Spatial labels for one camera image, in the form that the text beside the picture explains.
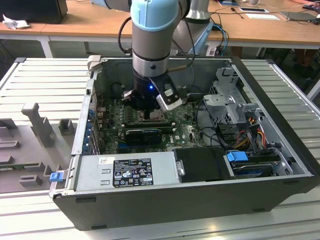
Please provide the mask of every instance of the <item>floor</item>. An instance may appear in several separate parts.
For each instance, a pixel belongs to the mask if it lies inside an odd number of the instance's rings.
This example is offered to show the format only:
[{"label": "floor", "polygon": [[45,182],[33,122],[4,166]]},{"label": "floor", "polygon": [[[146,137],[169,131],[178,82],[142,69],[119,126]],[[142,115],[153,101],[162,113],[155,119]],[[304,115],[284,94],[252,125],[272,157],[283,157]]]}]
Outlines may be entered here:
[{"label": "floor", "polygon": [[[52,52],[56,58],[86,58],[89,54],[85,53],[83,42],[70,41],[54,41],[50,43]],[[119,50],[117,43],[90,42],[90,50],[92,54],[102,55],[104,57],[120,57],[123,53]],[[242,59],[256,59],[257,48],[244,47],[242,51]],[[225,56],[230,56],[231,49],[228,47]],[[269,49],[265,55],[268,59],[274,59],[280,64],[281,69],[294,81],[301,89],[305,87],[306,77],[299,75],[294,70],[294,52],[286,49]],[[5,75],[7,69],[10,68],[14,59],[18,57],[27,58],[44,58],[42,47],[38,41],[31,40],[2,40],[0,42],[0,79]],[[312,67],[317,69],[320,67],[318,62],[313,62]],[[317,97],[316,103],[320,104],[320,97]]]}]

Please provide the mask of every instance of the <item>power supply label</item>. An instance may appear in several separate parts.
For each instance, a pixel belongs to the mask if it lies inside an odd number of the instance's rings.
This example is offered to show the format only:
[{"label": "power supply label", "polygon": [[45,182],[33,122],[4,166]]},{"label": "power supply label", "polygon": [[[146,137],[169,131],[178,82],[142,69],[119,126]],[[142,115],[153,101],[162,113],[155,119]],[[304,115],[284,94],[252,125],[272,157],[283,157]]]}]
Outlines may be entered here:
[{"label": "power supply label", "polygon": [[115,188],[153,185],[151,158],[115,160],[112,184]]}]

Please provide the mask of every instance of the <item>computer case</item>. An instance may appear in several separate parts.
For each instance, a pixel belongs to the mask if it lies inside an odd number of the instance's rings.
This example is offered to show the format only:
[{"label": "computer case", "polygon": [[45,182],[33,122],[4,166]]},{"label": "computer case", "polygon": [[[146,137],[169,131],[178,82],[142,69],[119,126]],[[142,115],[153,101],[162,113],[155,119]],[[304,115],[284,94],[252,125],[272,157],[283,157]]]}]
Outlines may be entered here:
[{"label": "computer case", "polygon": [[67,14],[66,0],[3,0],[0,13],[28,23],[60,24]]}]

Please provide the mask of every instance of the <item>blue release tab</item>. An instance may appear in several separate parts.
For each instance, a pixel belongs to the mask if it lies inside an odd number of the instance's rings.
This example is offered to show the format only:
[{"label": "blue release tab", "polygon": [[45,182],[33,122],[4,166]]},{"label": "blue release tab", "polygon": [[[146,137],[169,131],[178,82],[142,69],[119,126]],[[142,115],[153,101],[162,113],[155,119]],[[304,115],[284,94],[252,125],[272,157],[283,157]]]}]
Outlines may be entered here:
[{"label": "blue release tab", "polygon": [[241,162],[249,160],[244,151],[232,151],[229,152],[226,157],[228,158],[229,162]]},{"label": "blue release tab", "polygon": [[51,173],[49,180],[51,183],[63,182],[64,181],[63,177],[64,177],[64,174],[62,172],[53,172],[53,173]]}]

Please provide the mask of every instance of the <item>wooden desk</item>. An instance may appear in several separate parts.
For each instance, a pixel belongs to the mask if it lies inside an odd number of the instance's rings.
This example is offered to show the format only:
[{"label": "wooden desk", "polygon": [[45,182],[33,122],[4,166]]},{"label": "wooden desk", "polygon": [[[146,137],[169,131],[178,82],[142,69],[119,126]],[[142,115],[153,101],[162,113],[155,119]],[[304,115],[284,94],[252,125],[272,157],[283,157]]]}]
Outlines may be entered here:
[{"label": "wooden desk", "polygon": [[[302,7],[289,0],[264,0],[270,6],[284,9],[271,8],[266,5],[259,5],[270,12],[279,11],[302,11]],[[0,38],[38,40],[41,42],[43,51],[47,58],[52,58],[50,41],[73,41],[85,42],[116,42],[118,32],[123,21],[129,16],[127,12],[109,10],[105,7],[91,4],[90,1],[77,2],[67,1],[68,14],[62,24],[32,24],[31,28],[19,29],[16,31],[7,29],[4,25],[0,27]],[[210,1],[211,12],[223,8],[217,2]],[[218,10],[219,13],[233,13],[230,7]],[[229,46],[239,47],[263,47],[263,48],[295,48],[295,49],[318,49],[320,47],[320,26],[312,23],[302,25],[294,21],[286,22],[286,19],[276,13],[280,20],[250,19],[242,14],[221,14],[223,28],[229,33]],[[212,15],[218,23],[216,14]],[[132,23],[129,22],[122,33],[122,42],[131,42]],[[213,31],[208,44],[213,48],[219,44],[222,35]]]},{"label": "wooden desk", "polygon": [[[90,1],[67,1],[68,13],[61,24],[47,24],[41,31],[48,36],[82,36],[117,38],[121,24],[130,17],[128,12],[109,10]],[[131,38],[131,21],[125,26],[122,37]]]},{"label": "wooden desk", "polygon": [[45,23],[31,23],[30,27],[27,28],[17,28],[13,30],[8,28],[3,23],[0,24],[0,35],[41,35],[41,30],[45,27]]},{"label": "wooden desk", "polygon": [[[277,6],[278,8],[271,8],[269,6],[259,4],[259,8],[265,8],[269,12],[301,12],[301,6],[297,6],[289,0],[268,0],[264,1],[270,6]],[[210,2],[209,11],[221,14],[223,28],[229,33],[230,46],[243,47],[278,47],[278,48],[303,48],[303,49],[318,49],[320,47],[320,27],[309,23],[308,25],[299,24],[295,21],[287,21],[280,13],[274,13],[280,20],[264,20],[264,19],[250,19],[245,14],[241,14],[242,19],[238,14],[230,10],[230,7],[224,8],[217,2]],[[316,12],[308,11],[308,13],[316,16]],[[217,14],[213,14],[212,18],[216,23],[219,23]],[[220,32],[212,32],[208,41],[221,41]]]}]

